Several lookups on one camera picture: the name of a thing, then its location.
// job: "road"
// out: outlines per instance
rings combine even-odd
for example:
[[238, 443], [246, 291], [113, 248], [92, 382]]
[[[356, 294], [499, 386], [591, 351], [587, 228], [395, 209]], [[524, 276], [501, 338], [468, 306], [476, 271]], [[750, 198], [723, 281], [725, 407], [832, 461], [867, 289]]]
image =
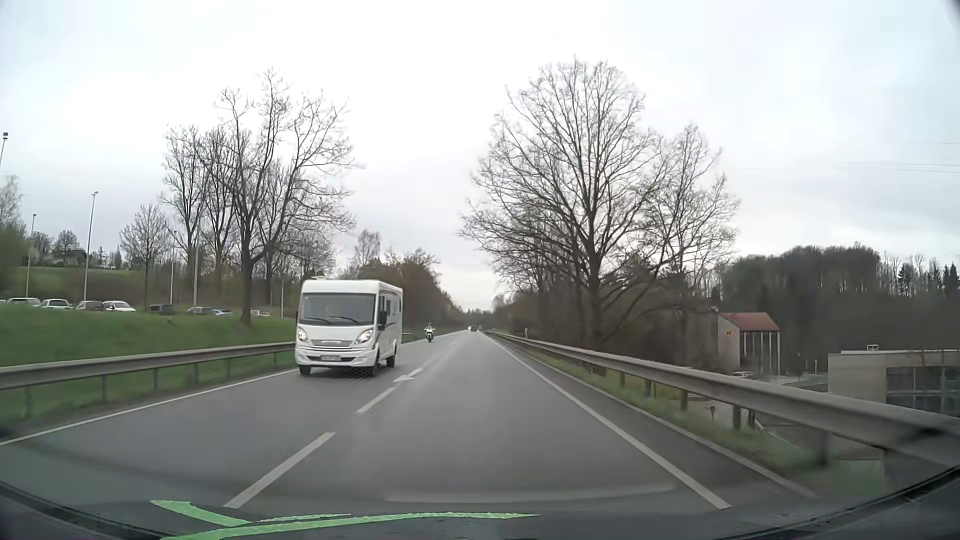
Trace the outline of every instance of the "road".
[[284, 372], [97, 418], [0, 442], [0, 480], [62, 504], [272, 516], [699, 513], [800, 497], [479, 332], [402, 345], [373, 379]]

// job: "overcast sky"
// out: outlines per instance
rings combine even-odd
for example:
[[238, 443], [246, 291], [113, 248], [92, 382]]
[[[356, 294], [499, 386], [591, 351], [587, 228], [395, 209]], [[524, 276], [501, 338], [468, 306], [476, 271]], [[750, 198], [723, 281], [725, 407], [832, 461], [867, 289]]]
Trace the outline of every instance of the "overcast sky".
[[[54, 235], [118, 244], [162, 185], [168, 126], [216, 122], [218, 90], [277, 68], [349, 98], [366, 167], [358, 231], [443, 263], [463, 307], [498, 287], [457, 236], [504, 86], [552, 61], [607, 60], [645, 122], [698, 123], [742, 199], [742, 254], [863, 242], [960, 262], [960, 32], [946, 2], [245, 2], [0, 0], [0, 175]], [[340, 240], [341, 259], [351, 248]]]

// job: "distant car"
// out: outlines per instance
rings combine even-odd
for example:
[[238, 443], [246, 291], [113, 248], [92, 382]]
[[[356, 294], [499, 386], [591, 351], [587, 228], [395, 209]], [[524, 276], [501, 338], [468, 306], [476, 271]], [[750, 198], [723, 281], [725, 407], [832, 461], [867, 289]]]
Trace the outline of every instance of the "distant car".
[[107, 300], [104, 302], [104, 311], [136, 311], [136, 309], [122, 300]]
[[17, 297], [7, 299], [8, 305], [18, 304], [22, 306], [37, 307], [40, 305], [40, 299], [34, 297]]
[[156, 315], [174, 315], [177, 313], [173, 304], [154, 304], [152, 306], [147, 306], [146, 311]]
[[216, 309], [215, 307], [193, 306], [186, 312], [193, 313], [194, 315], [216, 315], [218, 310], [219, 309]]
[[84, 300], [77, 304], [78, 311], [104, 311], [104, 303], [99, 300]]
[[43, 309], [70, 309], [70, 303], [63, 300], [63, 298], [48, 298], [37, 307]]

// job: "grass embankment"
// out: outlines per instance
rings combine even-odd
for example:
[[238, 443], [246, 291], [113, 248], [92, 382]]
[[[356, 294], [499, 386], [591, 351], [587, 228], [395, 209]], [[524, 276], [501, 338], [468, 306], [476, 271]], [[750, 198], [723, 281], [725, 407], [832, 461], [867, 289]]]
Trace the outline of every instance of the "grass embankment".
[[[294, 321], [239, 317], [160, 316], [0, 307], [0, 366], [292, 341]], [[55, 382], [0, 391], [0, 424], [57, 417], [76, 409], [210, 385], [293, 367], [290, 353]]]
[[796, 447], [764, 431], [746, 426], [740, 430], [726, 429], [702, 414], [691, 410], [683, 411], [680, 406], [680, 391], [676, 388], [654, 383], [651, 397], [646, 397], [646, 381], [642, 378], [627, 375], [625, 384], [621, 387], [619, 372], [607, 370], [606, 376], [601, 376], [561, 357], [533, 348], [518, 347], [536, 360], [600, 388], [675, 426], [762, 463], [815, 492], [879, 496], [890, 493], [893, 489], [883, 477], [882, 470], [875, 464], [836, 460], [824, 467], [817, 463], [814, 452]]

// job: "windshield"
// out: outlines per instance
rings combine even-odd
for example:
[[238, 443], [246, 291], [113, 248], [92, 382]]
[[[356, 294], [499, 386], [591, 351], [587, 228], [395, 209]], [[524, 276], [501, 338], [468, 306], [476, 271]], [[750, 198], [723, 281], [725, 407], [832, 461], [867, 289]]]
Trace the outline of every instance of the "windshield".
[[373, 324], [376, 296], [366, 293], [320, 292], [301, 297], [300, 323], [316, 326]]
[[0, 499], [138, 527], [73, 540], [746, 539], [960, 464], [960, 0], [0, 0], [0, 50]]

